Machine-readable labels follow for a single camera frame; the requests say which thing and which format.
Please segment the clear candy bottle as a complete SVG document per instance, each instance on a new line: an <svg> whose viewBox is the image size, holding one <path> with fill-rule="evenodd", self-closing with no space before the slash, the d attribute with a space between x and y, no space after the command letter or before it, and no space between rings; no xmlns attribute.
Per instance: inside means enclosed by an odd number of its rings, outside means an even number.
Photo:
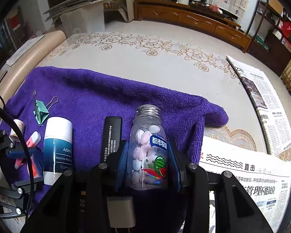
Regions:
<svg viewBox="0 0 291 233"><path fill-rule="evenodd" d="M126 184L135 190L166 185L167 143L161 110L154 105L137 107L130 133Z"/></svg>

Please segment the white charger plug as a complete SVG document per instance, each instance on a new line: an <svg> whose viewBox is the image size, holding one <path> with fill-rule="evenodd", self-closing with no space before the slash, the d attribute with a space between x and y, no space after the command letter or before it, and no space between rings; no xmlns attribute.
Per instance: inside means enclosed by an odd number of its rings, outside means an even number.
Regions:
<svg viewBox="0 0 291 233"><path fill-rule="evenodd" d="M118 232L118 229L131 232L136 224L133 198L126 197L108 197L107 198L108 216L110 227Z"/></svg>

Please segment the blue white lotion tube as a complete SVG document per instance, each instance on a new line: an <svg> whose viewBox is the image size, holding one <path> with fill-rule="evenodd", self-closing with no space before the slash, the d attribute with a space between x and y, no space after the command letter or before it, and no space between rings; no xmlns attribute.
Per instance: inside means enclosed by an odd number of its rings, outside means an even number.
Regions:
<svg viewBox="0 0 291 233"><path fill-rule="evenodd" d="M47 120L43 140L43 181L52 186L66 171L73 169L72 122L62 117Z"/></svg>

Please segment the pink flashlight pen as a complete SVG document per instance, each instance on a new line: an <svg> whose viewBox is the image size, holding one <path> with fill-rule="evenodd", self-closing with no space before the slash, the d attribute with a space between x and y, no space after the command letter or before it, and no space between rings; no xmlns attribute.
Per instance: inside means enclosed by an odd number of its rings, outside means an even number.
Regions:
<svg viewBox="0 0 291 233"><path fill-rule="evenodd" d="M32 156L33 153L39 152L37 146L40 142L41 142L40 133L34 131L26 142L30 156ZM24 150L21 147L19 147L16 148L14 156L16 157L15 169L18 169L26 162L26 155L24 153Z"/></svg>

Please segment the green binder clip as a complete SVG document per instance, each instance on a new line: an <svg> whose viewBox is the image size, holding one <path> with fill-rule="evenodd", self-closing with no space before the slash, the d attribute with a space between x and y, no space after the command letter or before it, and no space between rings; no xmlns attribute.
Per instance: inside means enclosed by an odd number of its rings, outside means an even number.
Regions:
<svg viewBox="0 0 291 233"><path fill-rule="evenodd" d="M33 90L33 102L34 102L34 111L33 114L39 126L42 126L45 120L50 116L50 108L58 102L59 98L54 96L48 104L44 104L43 101L37 100L36 90Z"/></svg>

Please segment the large newspaper spread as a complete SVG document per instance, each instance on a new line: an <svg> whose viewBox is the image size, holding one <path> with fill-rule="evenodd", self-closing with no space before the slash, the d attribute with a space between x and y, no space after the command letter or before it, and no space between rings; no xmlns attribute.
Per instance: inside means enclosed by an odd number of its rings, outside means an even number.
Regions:
<svg viewBox="0 0 291 233"><path fill-rule="evenodd" d="M291 162L203 137L199 166L208 172L230 171L277 232L291 190Z"/></svg>

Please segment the folded newspaper stack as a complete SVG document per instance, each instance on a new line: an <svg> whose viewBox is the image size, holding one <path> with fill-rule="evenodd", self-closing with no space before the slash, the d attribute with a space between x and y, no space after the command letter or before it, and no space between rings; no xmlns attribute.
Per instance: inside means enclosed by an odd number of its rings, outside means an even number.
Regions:
<svg viewBox="0 0 291 233"><path fill-rule="evenodd" d="M291 148L291 128L284 107L265 73L227 56L258 115L270 154L278 156Z"/></svg>

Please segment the purple towel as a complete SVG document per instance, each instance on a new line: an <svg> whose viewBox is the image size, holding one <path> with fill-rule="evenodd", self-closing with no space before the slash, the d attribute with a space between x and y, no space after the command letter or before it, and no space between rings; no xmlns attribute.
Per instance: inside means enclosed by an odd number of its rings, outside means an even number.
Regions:
<svg viewBox="0 0 291 233"><path fill-rule="evenodd" d="M91 70L37 67L6 104L7 113L25 123L26 136L34 130L43 131L33 114L34 95L42 100L59 98L51 115L72 122L73 156L78 171L86 171L99 161L105 118L121 117L122 135L128 139L140 105L152 104L162 110L167 137L195 163L200 159L205 126L221 127L229 120L222 107L201 96Z"/></svg>

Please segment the black pen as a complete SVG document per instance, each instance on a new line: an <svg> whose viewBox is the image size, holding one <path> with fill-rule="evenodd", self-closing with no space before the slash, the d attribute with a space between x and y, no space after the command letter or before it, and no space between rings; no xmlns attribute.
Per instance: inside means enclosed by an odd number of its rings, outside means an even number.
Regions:
<svg viewBox="0 0 291 233"><path fill-rule="evenodd" d="M2 73L2 75L1 75L1 77L0 77L0 83L2 82L2 80L4 79L4 77L6 76L7 73L8 73L7 70L5 70L5 71Z"/></svg>

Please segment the paper sheet on side table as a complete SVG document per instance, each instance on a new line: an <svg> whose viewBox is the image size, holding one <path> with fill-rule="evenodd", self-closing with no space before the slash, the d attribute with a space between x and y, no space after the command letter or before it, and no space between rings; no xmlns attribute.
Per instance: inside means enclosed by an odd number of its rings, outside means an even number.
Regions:
<svg viewBox="0 0 291 233"><path fill-rule="evenodd" d="M12 67L23 54L25 54L30 48L33 47L34 44L36 44L38 41L40 41L44 35L31 38L27 40L7 61L6 64L10 67Z"/></svg>

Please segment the wooden tv cabinet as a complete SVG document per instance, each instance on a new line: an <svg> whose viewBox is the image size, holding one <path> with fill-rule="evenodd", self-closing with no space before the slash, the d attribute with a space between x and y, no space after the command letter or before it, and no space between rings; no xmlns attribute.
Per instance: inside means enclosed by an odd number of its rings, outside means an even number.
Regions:
<svg viewBox="0 0 291 233"><path fill-rule="evenodd" d="M134 19L174 24L216 37L246 53L251 37L241 26L221 14L200 6L170 1L134 0Z"/></svg>

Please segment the dark display shelf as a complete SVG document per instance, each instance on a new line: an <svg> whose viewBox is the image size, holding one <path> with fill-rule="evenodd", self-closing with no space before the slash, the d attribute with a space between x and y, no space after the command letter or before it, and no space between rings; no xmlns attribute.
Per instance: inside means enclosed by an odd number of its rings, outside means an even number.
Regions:
<svg viewBox="0 0 291 233"><path fill-rule="evenodd" d="M281 76L291 60L291 16L277 0L258 0L247 32L247 52Z"/></svg>

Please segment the folded cardboard stack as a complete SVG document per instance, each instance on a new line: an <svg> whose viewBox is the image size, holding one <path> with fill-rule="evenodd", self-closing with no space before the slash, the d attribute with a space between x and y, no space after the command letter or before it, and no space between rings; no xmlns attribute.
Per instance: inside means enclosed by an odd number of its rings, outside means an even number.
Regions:
<svg viewBox="0 0 291 233"><path fill-rule="evenodd" d="M79 9L84 5L94 4L103 2L105 3L109 0L66 0L44 12L44 14L49 14L46 18L46 22L50 19L57 19L59 16L63 15L66 12L71 12L73 10Z"/></svg>

